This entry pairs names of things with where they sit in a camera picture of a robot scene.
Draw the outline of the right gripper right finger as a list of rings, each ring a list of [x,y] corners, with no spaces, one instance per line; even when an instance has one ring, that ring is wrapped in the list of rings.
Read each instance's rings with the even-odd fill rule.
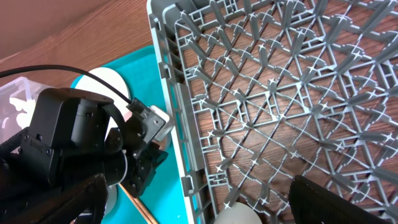
[[[295,223],[386,223],[301,175],[290,184],[289,205]]]

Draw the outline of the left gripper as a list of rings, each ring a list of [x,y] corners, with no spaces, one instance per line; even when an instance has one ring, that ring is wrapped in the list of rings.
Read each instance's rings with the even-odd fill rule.
[[[123,187],[134,198],[140,197],[152,182],[156,169],[169,156],[168,152],[151,141],[147,144],[137,139],[125,139],[123,149],[126,151],[126,171],[123,177]]]

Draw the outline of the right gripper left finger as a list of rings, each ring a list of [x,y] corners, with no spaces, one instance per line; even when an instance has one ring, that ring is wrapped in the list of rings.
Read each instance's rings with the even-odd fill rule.
[[[108,199],[106,179],[95,174],[37,205],[1,209],[1,223],[101,223]]]

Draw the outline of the grey shallow bowl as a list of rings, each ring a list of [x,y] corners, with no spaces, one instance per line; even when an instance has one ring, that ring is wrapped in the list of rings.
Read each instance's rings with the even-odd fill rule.
[[[118,199],[118,186],[112,185],[107,188],[108,190],[108,199],[105,205],[104,215],[108,215],[114,208],[117,199]]]

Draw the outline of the white cup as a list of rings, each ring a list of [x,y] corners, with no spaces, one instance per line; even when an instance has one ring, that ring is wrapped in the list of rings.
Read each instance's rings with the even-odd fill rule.
[[[262,224],[262,221],[249,206],[236,202],[231,208],[220,211],[214,224]]]

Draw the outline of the white napkin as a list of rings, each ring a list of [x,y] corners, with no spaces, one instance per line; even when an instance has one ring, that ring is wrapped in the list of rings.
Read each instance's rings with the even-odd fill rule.
[[[36,101],[35,100],[20,100],[18,98],[10,98],[10,104],[15,106],[17,111],[16,122],[22,128],[30,125],[32,116],[34,114]]]

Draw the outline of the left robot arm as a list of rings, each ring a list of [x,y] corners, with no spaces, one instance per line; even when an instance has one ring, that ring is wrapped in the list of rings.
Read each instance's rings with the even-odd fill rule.
[[[47,88],[30,125],[1,144],[2,223],[101,223],[108,187],[140,197],[168,154],[165,120],[138,99],[125,119],[107,96]]]

